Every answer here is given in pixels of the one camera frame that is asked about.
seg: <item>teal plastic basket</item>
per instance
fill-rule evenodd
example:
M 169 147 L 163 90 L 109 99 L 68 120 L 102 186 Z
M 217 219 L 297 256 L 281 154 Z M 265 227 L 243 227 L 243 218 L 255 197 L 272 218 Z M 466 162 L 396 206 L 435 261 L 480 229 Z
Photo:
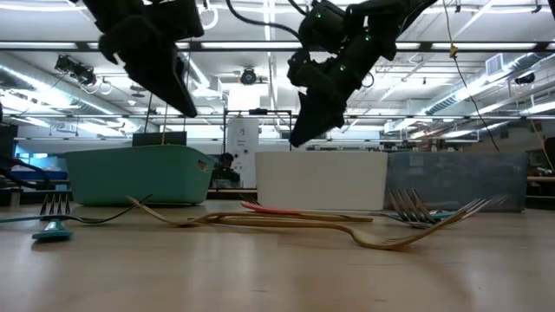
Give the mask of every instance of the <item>teal plastic basket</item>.
M 80 205 L 128 205 L 126 196 L 165 204 L 206 200 L 214 159 L 187 146 L 138 146 L 65 154 Z

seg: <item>white plastic container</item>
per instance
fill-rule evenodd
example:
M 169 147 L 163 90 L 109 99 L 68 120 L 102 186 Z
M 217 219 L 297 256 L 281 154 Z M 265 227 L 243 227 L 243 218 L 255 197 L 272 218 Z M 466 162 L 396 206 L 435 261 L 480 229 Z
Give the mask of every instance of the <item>white plastic container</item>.
M 386 153 L 256 153 L 258 201 L 297 210 L 378 211 L 383 208 Z

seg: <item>table surface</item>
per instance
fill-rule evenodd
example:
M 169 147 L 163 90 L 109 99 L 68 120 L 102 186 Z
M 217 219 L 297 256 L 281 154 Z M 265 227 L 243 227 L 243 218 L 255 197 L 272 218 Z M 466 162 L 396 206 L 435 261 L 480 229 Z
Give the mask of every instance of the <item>table surface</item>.
M 39 209 L 0 208 L 0 218 Z M 236 210 L 208 202 L 157 211 L 184 219 Z M 66 222 L 73 240 L 54 244 L 31 239 L 45 223 L 0 224 L 0 311 L 547 311 L 554 221 L 549 211 L 482 213 L 405 251 L 364 249 L 333 230 L 176 229 L 138 210 L 102 226 Z M 381 218 L 357 227 L 418 231 Z

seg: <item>wire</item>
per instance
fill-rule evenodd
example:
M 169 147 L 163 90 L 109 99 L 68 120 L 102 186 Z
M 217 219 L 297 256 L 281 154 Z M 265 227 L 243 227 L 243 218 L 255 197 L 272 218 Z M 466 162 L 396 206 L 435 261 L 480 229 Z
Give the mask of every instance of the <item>wire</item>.
M 526 107 L 526 111 L 528 112 L 528 116 L 530 116 L 530 108 L 529 107 Z M 536 137 L 538 138 L 539 145 L 541 146 L 541 149 L 544 152 L 545 159 L 547 160 L 547 163 L 549 164 L 549 167 L 552 169 L 553 172 L 555 172 L 555 168 L 553 168 L 553 163 L 549 159 L 549 155 L 547 154 L 547 150 L 545 150 L 545 138 L 542 138 L 539 135 L 539 131 L 536 128 L 536 124 L 534 123 L 534 120 L 530 120 L 530 124 L 532 125 L 532 129 L 534 130 L 534 133 L 536 134 Z
M 301 8 L 296 2 L 295 0 L 287 0 L 290 5 L 295 8 L 295 10 L 297 10 L 299 13 L 301 13 L 302 15 L 306 16 L 307 12 L 305 10 L 303 10 L 303 8 Z
M 260 21 L 251 20 L 250 18 L 246 18 L 246 17 L 244 17 L 244 16 L 241 16 L 241 15 L 233 8 L 233 6 L 232 6 L 232 0 L 225 0 L 225 4 L 227 4 L 227 8 L 229 9 L 229 11 L 230 11 L 238 20 L 240 20 L 241 22 L 249 23 L 249 24 L 251 24 L 251 25 L 257 25 L 257 26 L 270 26 L 270 27 L 273 27 L 273 28 L 281 29 L 281 30 L 287 31 L 288 33 L 294 35 L 294 36 L 298 39 L 298 41 L 302 42 L 302 41 L 301 41 L 301 36 L 300 36 L 295 30 L 293 30 L 293 29 L 291 29 L 291 28 L 289 28 L 289 27 L 287 27 L 287 26 L 285 26 L 285 25 L 282 25 L 282 24 L 280 24 L 280 23 L 265 23 L 265 22 L 260 22 Z
M 153 93 L 150 93 L 150 100 L 148 100 L 148 108 L 147 108 L 147 120 L 145 120 L 145 132 L 147 133 L 148 128 L 148 117 L 150 117 L 150 107 L 153 105 Z
M 465 81 L 465 77 L 462 75 L 460 71 L 459 63 L 457 62 L 458 49 L 457 47 L 454 46 L 453 35 L 451 33 L 451 25 L 450 25 L 451 23 L 449 22 L 449 12 L 447 12 L 447 4 L 445 3 L 445 0 L 442 0 L 442 2 L 443 2 L 443 9 L 445 10 L 445 18 L 447 20 L 447 34 L 449 35 L 449 43 L 451 44 L 449 57 L 451 57 L 454 61 L 454 65 L 457 68 L 457 73 L 459 73 L 459 77 L 462 80 L 462 83 L 464 84 L 465 89 L 468 92 L 468 96 L 470 97 L 470 100 L 474 104 L 474 108 L 476 109 L 476 114 L 478 115 L 478 117 L 480 117 L 482 124 L 484 124 L 484 127 L 486 128 L 487 133 L 489 134 L 489 137 L 492 140 L 493 146 L 495 146 L 495 150 L 497 151 L 497 153 L 501 153 L 500 148 L 497 146 L 497 143 L 495 143 L 495 139 L 493 138 L 492 132 L 489 130 L 489 127 L 487 127 L 486 121 L 482 118 L 482 115 L 480 114 L 480 109 L 478 108 L 478 104 L 476 104 L 476 100 L 470 93 L 470 89 L 468 88 L 467 82 Z

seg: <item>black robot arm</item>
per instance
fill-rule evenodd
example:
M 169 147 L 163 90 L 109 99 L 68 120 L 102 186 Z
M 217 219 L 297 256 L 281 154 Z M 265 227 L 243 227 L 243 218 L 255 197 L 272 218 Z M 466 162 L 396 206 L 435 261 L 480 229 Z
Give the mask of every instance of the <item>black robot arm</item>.
M 125 62 L 129 78 L 186 116 L 197 115 L 186 89 L 185 61 L 175 42 L 204 35 L 194 0 L 83 0 L 103 33 L 99 50 L 116 64 Z
M 380 56 L 395 58 L 396 38 L 435 0 L 370 0 L 346 11 L 323 0 L 316 3 L 299 28 L 303 48 L 288 61 L 288 77 L 298 87 L 301 111 L 290 142 L 300 146 L 333 127 L 342 127 L 347 99 Z M 335 57 L 318 63 L 309 50 Z

